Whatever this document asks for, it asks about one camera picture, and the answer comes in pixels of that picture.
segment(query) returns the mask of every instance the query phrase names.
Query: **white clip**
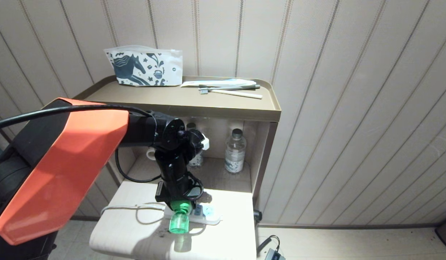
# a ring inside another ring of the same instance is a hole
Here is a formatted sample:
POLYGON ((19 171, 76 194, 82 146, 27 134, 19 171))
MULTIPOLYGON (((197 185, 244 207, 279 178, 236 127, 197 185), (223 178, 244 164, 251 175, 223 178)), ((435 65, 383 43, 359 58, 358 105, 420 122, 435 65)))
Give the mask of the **white clip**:
POLYGON ((209 141, 209 139, 204 135, 204 134, 202 134, 203 135, 203 137, 204 137, 204 139, 200 142, 200 143, 202 143, 202 145, 204 146, 203 148, 202 148, 202 150, 207 150, 208 148, 210 148, 210 141, 209 141))

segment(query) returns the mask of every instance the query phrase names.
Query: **white cabinet top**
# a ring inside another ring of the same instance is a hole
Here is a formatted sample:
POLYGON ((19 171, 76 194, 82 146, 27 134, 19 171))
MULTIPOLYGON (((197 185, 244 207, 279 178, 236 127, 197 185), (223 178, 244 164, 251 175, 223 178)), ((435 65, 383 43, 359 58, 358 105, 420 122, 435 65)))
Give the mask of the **white cabinet top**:
MULTIPOLYGON (((109 205, 155 202, 156 184, 123 181, 109 205)), ((108 209, 90 238, 100 253, 132 259, 256 259, 252 194, 205 189, 223 213, 218 225, 190 223, 189 234, 168 232, 168 219, 154 209, 108 209)))

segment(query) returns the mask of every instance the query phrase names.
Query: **white pouch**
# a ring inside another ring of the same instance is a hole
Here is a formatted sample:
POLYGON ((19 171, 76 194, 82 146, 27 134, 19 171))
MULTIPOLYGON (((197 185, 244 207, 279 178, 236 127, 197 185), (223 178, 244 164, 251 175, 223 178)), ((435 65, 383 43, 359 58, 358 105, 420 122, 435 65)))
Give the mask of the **white pouch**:
POLYGON ((176 86, 183 83, 183 51, 129 45, 104 52, 119 84, 176 86))

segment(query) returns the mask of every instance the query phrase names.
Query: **bottle cap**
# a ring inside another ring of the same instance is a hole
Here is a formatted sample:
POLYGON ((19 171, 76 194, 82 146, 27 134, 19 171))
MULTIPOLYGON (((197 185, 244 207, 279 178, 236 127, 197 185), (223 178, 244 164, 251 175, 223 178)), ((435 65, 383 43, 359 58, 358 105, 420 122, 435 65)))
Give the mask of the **bottle cap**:
POLYGON ((239 140, 242 138, 242 130, 239 128, 235 128, 233 129, 232 135, 234 139, 239 140))
POLYGON ((186 129, 190 130, 190 129, 195 129, 196 128, 196 124, 195 123, 188 123, 186 125, 186 129))

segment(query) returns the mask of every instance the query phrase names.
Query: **floor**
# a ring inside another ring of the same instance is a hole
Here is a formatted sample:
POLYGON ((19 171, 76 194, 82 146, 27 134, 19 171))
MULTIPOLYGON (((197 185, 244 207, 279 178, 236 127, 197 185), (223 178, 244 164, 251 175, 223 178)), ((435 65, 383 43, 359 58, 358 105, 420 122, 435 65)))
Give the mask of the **floor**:
MULTIPOLYGON (((60 230, 50 260, 121 260, 89 248, 96 222, 70 221, 60 230)), ((258 228, 261 243, 277 235, 287 260, 446 260, 446 247, 433 229, 327 230, 258 228)), ((270 247, 261 252, 263 260, 270 247)))

